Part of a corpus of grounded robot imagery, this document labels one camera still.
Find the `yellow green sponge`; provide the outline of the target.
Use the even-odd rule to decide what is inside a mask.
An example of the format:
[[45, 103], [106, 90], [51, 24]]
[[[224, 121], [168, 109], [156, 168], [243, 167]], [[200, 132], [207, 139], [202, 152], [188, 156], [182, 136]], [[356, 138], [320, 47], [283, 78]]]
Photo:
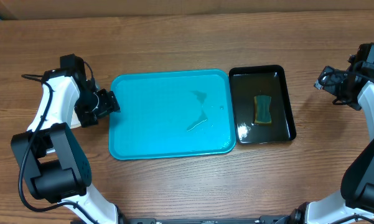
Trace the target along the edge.
[[267, 125], [272, 123], [270, 106], [271, 97], [268, 95], [257, 95], [254, 97], [255, 124]]

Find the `yellow plate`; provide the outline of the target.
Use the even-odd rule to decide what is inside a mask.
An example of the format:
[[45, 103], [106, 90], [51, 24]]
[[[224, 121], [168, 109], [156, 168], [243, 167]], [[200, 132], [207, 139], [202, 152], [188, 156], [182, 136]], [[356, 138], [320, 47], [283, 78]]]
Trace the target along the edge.
[[77, 117], [76, 113], [73, 112], [72, 113], [72, 120], [71, 120], [71, 126], [70, 126], [70, 128], [73, 129], [73, 128], [78, 128], [80, 126], [81, 126], [81, 123], [78, 120], [78, 117]]

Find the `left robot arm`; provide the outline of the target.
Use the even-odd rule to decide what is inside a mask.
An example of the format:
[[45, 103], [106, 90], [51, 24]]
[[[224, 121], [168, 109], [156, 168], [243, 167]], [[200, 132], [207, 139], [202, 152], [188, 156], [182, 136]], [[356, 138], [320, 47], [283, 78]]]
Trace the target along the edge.
[[99, 90], [94, 79], [76, 68], [23, 78], [43, 88], [35, 119], [26, 132], [11, 140], [24, 206], [34, 212], [67, 207], [85, 223], [126, 223], [119, 208], [93, 185], [89, 161], [71, 130], [96, 125], [100, 118], [119, 111], [114, 93]]

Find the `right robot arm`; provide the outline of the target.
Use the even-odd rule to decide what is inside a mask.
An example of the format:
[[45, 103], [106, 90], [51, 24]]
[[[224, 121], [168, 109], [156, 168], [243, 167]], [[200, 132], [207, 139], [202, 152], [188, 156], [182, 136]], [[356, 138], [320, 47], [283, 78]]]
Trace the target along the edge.
[[370, 142], [346, 170], [340, 190], [303, 203], [279, 223], [374, 223], [374, 60], [353, 57], [348, 70], [325, 67], [316, 88], [363, 110]]

